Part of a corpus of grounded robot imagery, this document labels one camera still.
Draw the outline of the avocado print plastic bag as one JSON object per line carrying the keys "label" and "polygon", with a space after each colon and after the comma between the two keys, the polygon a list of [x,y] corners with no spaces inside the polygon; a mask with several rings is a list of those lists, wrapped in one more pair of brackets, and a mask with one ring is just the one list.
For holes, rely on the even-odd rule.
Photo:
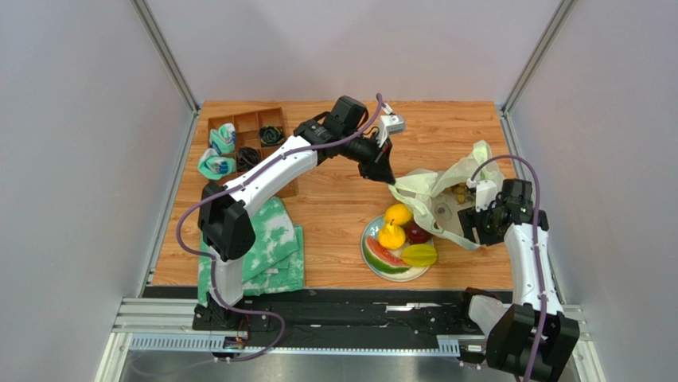
{"label": "avocado print plastic bag", "polygon": [[466,187],[466,181],[481,163],[493,156],[484,141],[473,144],[470,153],[444,171],[416,169],[398,177],[388,188],[392,196],[405,204],[414,222],[425,231],[450,240],[466,250],[479,245],[463,236],[458,212],[475,207],[475,197],[468,192],[456,193]]}

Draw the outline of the yellow fake lemon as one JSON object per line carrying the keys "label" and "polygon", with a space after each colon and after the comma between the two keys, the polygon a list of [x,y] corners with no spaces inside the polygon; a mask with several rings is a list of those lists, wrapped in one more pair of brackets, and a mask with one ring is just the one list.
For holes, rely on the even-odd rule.
{"label": "yellow fake lemon", "polygon": [[388,207],[384,213],[384,223],[386,225],[404,226],[412,219],[412,212],[403,203],[394,204]]}

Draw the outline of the dark red fake fruit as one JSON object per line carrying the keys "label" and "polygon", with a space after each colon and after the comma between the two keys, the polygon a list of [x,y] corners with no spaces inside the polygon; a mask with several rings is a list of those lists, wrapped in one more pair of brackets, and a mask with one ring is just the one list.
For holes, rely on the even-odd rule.
{"label": "dark red fake fruit", "polygon": [[411,220],[403,227],[407,242],[410,245],[424,244],[432,239],[432,235]]}

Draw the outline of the yellow fake pear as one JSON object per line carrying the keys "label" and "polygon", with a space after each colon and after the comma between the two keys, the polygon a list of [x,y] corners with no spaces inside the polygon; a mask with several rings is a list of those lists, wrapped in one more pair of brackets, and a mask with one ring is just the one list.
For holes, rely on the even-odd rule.
{"label": "yellow fake pear", "polygon": [[407,237],[403,228],[390,220],[378,232],[377,241],[388,250],[397,250],[406,243]]}

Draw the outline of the yellow green fake starfruit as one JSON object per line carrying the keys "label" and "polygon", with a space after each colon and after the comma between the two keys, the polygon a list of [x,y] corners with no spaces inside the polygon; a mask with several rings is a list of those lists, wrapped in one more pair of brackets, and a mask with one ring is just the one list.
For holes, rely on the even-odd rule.
{"label": "yellow green fake starfruit", "polygon": [[429,267],[438,260],[438,253],[432,245],[412,244],[402,250],[400,258],[411,267]]}

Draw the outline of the fake watermelon slice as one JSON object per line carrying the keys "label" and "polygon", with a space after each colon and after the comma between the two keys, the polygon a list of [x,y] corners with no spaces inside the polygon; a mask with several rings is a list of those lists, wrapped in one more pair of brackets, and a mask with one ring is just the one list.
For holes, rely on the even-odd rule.
{"label": "fake watermelon slice", "polygon": [[367,264],[379,272],[395,275],[411,269],[411,266],[382,247],[377,239],[372,236],[364,238],[362,251]]}

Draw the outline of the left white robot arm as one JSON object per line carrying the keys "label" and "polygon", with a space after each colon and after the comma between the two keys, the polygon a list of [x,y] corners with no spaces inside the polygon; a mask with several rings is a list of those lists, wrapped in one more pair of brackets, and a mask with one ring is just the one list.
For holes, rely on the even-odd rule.
{"label": "left white robot arm", "polygon": [[331,111],[300,123],[252,170],[203,188],[198,228],[212,261],[210,294],[219,306],[234,309],[244,296],[242,258],[255,243],[251,219],[284,186],[338,155],[355,161],[362,178],[395,184],[390,135],[404,131],[404,119],[383,100],[370,120],[364,120],[366,111],[363,103],[343,95]]}

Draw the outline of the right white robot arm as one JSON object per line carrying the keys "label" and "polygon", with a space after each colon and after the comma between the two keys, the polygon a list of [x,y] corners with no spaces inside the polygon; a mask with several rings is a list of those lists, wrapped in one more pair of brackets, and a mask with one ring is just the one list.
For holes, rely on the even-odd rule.
{"label": "right white robot arm", "polygon": [[530,181],[469,179],[473,206],[458,212],[463,235],[481,246],[505,244],[512,267],[512,303],[467,288],[466,316],[486,336],[490,368],[525,381],[557,381],[579,340],[555,291],[547,254],[548,221]]}

